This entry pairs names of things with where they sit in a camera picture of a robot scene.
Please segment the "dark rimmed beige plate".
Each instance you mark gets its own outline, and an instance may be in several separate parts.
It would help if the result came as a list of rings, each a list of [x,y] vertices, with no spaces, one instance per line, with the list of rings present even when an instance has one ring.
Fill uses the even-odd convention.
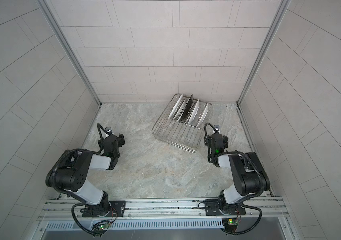
[[[181,123],[184,123],[185,120],[187,119],[188,114],[190,112],[190,109],[192,107],[192,104],[193,104],[193,95],[191,95],[187,101],[186,107],[185,107],[183,114],[181,115],[181,118],[180,118]]]

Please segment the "blue striped white plate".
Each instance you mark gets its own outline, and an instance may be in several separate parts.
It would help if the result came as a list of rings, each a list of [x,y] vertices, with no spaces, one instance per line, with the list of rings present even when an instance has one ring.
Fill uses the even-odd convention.
[[[183,113],[186,109],[187,103],[188,103],[188,100],[184,99],[184,101],[180,104],[180,107],[179,107],[178,111],[176,112],[173,120],[175,120],[176,122],[179,122],[181,120]]]

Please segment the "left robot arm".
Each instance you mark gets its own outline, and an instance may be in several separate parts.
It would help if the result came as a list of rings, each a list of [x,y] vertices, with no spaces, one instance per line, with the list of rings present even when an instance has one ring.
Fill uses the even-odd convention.
[[[86,214],[103,217],[111,209],[108,194],[96,188],[87,174],[90,169],[113,170],[125,139],[123,134],[112,134],[99,143],[102,154],[85,149],[66,150],[47,174],[45,184],[80,201]]]

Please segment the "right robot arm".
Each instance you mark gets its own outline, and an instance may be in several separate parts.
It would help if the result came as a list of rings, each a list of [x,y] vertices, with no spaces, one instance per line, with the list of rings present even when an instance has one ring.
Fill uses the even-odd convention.
[[[244,201],[259,197],[270,189],[270,180],[254,152],[226,151],[229,139],[220,133],[205,135],[208,161],[218,168],[229,168],[233,183],[222,190],[218,197],[218,209],[223,215],[237,212]]]

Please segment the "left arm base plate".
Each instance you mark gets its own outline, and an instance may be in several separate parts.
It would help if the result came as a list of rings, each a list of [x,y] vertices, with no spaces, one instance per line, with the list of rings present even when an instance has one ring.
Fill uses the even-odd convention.
[[[109,201],[105,206],[100,205],[85,205],[80,210],[83,218],[117,218],[123,217],[126,201]]]

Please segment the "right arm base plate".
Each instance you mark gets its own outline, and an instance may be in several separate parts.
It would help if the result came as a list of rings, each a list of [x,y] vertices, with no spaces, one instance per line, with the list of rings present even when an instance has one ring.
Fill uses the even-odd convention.
[[[203,200],[202,208],[207,216],[244,216],[246,211],[238,204],[227,204],[224,200]]]

